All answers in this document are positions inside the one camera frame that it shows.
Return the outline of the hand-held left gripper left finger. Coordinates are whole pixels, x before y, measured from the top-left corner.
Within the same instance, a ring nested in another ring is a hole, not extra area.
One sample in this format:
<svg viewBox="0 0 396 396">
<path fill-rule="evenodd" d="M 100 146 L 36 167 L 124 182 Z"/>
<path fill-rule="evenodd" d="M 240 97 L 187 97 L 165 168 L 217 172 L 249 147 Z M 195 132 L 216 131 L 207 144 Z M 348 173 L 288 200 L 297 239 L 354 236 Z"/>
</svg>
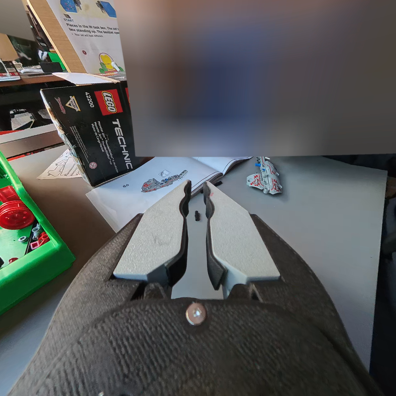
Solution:
<svg viewBox="0 0 396 396">
<path fill-rule="evenodd" d="M 114 277 L 166 287 L 173 287 L 183 277 L 190 199 L 191 181 L 186 180 L 145 211 L 119 258 Z"/>
</svg>

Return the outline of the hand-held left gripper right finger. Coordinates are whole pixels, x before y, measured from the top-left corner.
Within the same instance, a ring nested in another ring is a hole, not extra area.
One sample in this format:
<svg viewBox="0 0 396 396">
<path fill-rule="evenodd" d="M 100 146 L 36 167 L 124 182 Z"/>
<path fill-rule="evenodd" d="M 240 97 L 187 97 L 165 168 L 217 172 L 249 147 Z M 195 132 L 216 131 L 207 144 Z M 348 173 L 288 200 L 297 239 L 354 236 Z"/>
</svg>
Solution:
<svg viewBox="0 0 396 396">
<path fill-rule="evenodd" d="M 211 182 L 203 187 L 207 272 L 227 299 L 235 285 L 277 281 L 277 268 L 250 213 Z"/>
</svg>

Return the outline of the grey red-patterned lego assembly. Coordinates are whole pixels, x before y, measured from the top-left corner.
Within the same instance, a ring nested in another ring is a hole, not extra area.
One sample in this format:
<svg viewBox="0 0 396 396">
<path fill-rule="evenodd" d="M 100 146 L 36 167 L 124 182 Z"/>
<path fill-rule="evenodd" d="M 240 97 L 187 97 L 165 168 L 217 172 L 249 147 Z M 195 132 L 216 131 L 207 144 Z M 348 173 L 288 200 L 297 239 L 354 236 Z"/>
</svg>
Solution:
<svg viewBox="0 0 396 396">
<path fill-rule="evenodd" d="M 257 188 L 264 194 L 280 194 L 283 187 L 280 184 L 279 173 L 266 156 L 257 156 L 255 167 L 257 172 L 246 178 L 247 186 Z"/>
</svg>

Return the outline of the open lego instruction booklet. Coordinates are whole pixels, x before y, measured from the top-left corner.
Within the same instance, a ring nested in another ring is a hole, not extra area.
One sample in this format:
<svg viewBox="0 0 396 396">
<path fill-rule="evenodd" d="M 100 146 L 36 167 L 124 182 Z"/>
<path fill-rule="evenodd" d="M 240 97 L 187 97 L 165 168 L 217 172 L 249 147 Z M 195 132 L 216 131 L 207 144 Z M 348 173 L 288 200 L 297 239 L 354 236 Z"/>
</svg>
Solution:
<svg viewBox="0 0 396 396">
<path fill-rule="evenodd" d="M 191 196 L 205 181 L 217 182 L 235 164 L 251 157 L 154 157 L 124 176 L 86 194 L 112 230 L 118 232 L 186 180 Z"/>
</svg>

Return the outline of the pile of small lego pieces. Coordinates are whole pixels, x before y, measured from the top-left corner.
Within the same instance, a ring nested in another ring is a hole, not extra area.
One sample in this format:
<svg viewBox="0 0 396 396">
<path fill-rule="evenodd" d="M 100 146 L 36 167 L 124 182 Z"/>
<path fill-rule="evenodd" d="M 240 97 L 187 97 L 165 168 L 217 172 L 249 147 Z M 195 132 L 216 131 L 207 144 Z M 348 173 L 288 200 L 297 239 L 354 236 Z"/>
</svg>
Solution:
<svg viewBox="0 0 396 396">
<path fill-rule="evenodd" d="M 38 221 L 20 231 L 17 241 L 25 255 L 50 241 L 49 235 Z"/>
</svg>

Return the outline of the black lego set box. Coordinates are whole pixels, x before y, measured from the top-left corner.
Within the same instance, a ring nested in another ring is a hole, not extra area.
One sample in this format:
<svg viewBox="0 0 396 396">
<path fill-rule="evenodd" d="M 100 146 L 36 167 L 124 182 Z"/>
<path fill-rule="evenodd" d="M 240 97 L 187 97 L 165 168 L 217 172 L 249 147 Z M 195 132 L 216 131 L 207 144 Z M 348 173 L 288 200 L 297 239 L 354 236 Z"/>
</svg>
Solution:
<svg viewBox="0 0 396 396">
<path fill-rule="evenodd" d="M 117 179 L 140 166 L 136 157 L 125 72 L 99 82 L 40 91 L 57 132 L 83 179 L 92 187 Z"/>
</svg>

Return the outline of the large red lego wheel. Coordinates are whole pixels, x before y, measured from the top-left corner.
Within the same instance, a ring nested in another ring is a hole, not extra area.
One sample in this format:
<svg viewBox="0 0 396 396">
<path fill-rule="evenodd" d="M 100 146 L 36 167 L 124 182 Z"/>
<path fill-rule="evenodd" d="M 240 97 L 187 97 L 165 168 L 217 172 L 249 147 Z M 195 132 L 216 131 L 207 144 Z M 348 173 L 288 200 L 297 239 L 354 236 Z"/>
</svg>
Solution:
<svg viewBox="0 0 396 396">
<path fill-rule="evenodd" d="M 34 221 L 34 214 L 20 200 L 5 202 L 0 206 L 0 227 L 3 229 L 24 229 Z"/>
</svg>

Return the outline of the green plastic parts tray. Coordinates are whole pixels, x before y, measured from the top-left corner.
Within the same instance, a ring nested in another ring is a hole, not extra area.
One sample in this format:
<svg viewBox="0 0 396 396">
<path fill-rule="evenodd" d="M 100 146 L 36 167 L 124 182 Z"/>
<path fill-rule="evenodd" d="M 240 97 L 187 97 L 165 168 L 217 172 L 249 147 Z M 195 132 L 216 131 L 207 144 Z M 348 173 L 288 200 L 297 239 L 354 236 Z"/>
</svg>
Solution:
<svg viewBox="0 0 396 396">
<path fill-rule="evenodd" d="M 0 205 L 22 201 L 50 237 L 49 242 L 25 255 L 17 241 L 21 229 L 0 227 L 0 314 L 4 314 L 70 268 L 75 256 L 27 193 L 3 153 L 0 154 L 0 162 Z"/>
</svg>

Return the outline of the line-drawing paper sheet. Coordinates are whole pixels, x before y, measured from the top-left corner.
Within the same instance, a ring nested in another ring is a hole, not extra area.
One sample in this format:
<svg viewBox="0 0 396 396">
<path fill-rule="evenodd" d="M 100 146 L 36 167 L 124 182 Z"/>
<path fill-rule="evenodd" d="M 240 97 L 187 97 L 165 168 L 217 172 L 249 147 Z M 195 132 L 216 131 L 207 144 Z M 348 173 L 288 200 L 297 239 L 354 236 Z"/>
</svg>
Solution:
<svg viewBox="0 0 396 396">
<path fill-rule="evenodd" d="M 82 175 L 67 149 L 37 177 L 38 180 L 82 178 Z"/>
</svg>

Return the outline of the wooden desk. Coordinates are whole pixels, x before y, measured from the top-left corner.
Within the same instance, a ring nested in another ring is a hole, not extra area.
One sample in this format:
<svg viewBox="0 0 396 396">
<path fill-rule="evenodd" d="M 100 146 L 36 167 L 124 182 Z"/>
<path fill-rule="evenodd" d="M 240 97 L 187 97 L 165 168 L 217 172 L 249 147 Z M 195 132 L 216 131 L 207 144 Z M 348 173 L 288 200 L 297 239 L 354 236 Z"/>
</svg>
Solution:
<svg viewBox="0 0 396 396">
<path fill-rule="evenodd" d="M 49 82 L 68 82 L 61 77 L 53 74 L 33 75 L 33 76 L 20 76 L 18 80 L 1 80 L 0 87 L 12 87 L 12 86 L 26 86 L 32 84 L 44 84 Z"/>
</svg>

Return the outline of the green plastic bin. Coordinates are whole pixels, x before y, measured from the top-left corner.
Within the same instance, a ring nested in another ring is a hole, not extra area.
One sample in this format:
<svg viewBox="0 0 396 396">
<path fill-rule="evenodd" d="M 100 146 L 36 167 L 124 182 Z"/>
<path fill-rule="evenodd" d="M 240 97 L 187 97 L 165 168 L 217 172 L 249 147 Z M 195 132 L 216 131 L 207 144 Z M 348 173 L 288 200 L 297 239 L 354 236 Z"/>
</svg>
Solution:
<svg viewBox="0 0 396 396">
<path fill-rule="evenodd" d="M 65 67 L 65 65 L 63 64 L 60 56 L 56 52 L 48 52 L 47 56 L 49 57 L 51 62 L 59 63 L 63 72 L 67 72 L 67 68 Z"/>
</svg>

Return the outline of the standing task instruction card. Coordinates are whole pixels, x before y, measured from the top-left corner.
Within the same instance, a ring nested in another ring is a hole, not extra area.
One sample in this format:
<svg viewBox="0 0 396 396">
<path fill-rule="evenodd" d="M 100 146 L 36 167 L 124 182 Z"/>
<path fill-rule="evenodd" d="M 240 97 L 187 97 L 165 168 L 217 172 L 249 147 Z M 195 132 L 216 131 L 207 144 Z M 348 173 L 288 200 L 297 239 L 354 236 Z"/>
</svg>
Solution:
<svg viewBox="0 0 396 396">
<path fill-rule="evenodd" d="M 31 0 L 28 8 L 67 72 L 124 72 L 114 1 Z"/>
</svg>

